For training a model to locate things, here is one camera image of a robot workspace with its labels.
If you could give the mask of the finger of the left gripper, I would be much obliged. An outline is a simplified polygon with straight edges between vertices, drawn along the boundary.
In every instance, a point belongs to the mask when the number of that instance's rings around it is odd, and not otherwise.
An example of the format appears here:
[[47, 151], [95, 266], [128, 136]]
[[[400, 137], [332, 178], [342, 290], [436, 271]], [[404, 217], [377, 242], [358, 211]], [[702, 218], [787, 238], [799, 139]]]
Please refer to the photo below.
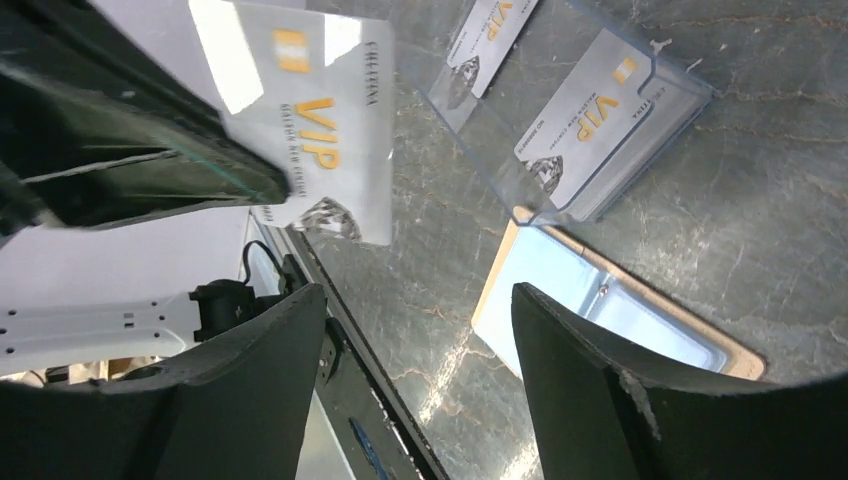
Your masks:
[[1, 228], [282, 203], [284, 171], [89, 1], [1, 5]]

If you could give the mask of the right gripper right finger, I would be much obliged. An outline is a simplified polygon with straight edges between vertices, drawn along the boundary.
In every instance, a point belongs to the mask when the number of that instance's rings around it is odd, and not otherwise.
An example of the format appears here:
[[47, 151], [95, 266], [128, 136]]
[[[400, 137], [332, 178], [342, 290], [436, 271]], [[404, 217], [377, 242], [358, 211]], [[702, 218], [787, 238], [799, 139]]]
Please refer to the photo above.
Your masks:
[[847, 378], [775, 385], [699, 369], [513, 287], [548, 479], [843, 479]]

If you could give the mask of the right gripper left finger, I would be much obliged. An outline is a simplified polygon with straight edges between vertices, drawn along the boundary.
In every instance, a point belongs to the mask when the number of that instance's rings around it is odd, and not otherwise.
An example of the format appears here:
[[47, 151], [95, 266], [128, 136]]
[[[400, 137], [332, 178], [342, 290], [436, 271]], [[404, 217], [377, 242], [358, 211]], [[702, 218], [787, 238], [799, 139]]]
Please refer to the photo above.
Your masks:
[[321, 353], [315, 284], [126, 380], [1, 385], [5, 479], [292, 479]]

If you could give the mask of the tan leather card holder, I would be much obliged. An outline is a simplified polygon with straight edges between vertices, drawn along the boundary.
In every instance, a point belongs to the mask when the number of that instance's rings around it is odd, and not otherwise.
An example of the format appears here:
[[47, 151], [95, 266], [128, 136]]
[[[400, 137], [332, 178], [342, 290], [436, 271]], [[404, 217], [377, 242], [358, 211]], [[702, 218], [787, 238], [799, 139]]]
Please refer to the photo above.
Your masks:
[[530, 226], [518, 206], [479, 302], [473, 332], [514, 374], [520, 361], [511, 320], [514, 284], [527, 282], [578, 316], [660, 355], [701, 369], [760, 379], [765, 360], [555, 226]]

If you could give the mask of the clear acrylic card stand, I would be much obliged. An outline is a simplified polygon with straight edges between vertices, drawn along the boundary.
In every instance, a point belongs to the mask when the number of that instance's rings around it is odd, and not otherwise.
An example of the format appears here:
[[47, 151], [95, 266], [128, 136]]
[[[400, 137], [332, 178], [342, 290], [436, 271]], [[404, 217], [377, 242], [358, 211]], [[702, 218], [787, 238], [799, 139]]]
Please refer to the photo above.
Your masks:
[[704, 81], [584, 1], [435, 3], [402, 70], [519, 225], [598, 219], [709, 103]]

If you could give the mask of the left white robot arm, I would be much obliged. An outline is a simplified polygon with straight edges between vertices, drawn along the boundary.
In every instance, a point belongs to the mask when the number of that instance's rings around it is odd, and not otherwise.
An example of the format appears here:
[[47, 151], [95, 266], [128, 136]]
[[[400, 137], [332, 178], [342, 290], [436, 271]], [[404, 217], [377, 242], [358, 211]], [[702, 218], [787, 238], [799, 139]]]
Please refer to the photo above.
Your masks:
[[[111, 229], [285, 200], [284, 172], [231, 139], [183, 87], [86, 1], [1, 5], [1, 236]], [[128, 303], [11, 305], [1, 371], [109, 356], [174, 356], [274, 303], [220, 279]]]

